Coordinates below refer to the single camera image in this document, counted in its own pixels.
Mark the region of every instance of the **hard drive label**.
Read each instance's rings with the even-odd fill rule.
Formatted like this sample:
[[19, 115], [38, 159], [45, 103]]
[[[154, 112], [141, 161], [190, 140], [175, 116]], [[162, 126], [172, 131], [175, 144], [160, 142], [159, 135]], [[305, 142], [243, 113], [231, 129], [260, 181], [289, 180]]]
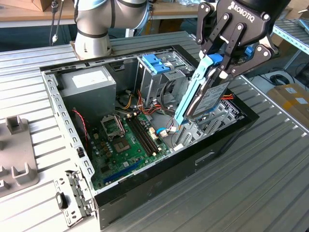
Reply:
[[200, 101], [197, 109], [194, 111], [194, 115], [197, 115], [205, 110], [211, 109], [217, 102], [218, 98], [225, 91], [229, 82], [221, 84], [219, 86], [212, 87], [208, 89]]

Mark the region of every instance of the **table surface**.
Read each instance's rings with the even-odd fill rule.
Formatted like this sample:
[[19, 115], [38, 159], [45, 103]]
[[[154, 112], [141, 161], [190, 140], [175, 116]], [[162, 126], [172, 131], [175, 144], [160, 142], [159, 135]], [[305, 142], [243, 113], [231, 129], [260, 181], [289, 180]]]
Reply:
[[[154, 16], [158, 15], [197, 15], [198, 5], [183, 6], [179, 3], [157, 2], [154, 4]], [[71, 0], [65, 1], [62, 19], [73, 19], [74, 5]], [[28, 9], [0, 5], [0, 21], [32, 21], [51, 20], [51, 7], [45, 12], [32, 11]]]
[[[186, 32], [112, 40], [116, 54], [180, 44]], [[0, 227], [66, 231], [53, 179], [75, 166], [56, 123], [39, 67], [77, 60], [70, 45], [0, 53], [0, 123], [19, 114], [29, 128], [40, 181], [0, 198]], [[108, 227], [106, 232], [304, 232], [309, 225], [309, 139], [305, 130], [239, 77], [229, 88], [260, 118], [209, 165]], [[94, 217], [74, 231], [97, 231]]]

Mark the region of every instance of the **metal shelf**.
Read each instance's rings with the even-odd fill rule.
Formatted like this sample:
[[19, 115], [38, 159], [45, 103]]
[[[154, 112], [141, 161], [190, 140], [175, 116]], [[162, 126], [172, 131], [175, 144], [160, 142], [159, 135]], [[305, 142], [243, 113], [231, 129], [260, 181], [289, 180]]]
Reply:
[[277, 20], [273, 32], [309, 55], [309, 35], [298, 20]]

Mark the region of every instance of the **motherboard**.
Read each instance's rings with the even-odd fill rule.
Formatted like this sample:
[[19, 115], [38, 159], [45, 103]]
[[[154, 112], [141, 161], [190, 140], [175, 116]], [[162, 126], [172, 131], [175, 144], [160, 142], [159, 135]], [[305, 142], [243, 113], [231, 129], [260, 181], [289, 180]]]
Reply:
[[152, 136], [151, 128], [143, 114], [130, 118], [114, 115], [104, 118], [101, 126], [89, 132], [95, 190], [158, 161], [170, 152], [161, 138]]

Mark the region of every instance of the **expansion slot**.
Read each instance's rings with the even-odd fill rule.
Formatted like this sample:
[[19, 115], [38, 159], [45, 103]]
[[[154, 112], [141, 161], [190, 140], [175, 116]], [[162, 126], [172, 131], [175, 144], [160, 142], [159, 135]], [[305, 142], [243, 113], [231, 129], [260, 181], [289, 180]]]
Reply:
[[110, 175], [109, 177], [105, 178], [103, 180], [103, 182], [107, 183], [109, 181], [113, 181], [113, 180], [118, 179], [121, 176], [125, 175], [126, 173], [133, 171], [134, 169], [136, 169], [139, 166], [140, 162], [141, 162], [141, 160], [137, 161], [136, 163], [132, 164], [131, 166], [126, 167], [123, 170], [121, 170], [121, 171], [119, 171], [119, 172], [117, 172], [117, 173], [115, 173], [113, 175]]
[[156, 144], [144, 130], [137, 117], [130, 118], [126, 122], [149, 157], [159, 152]]

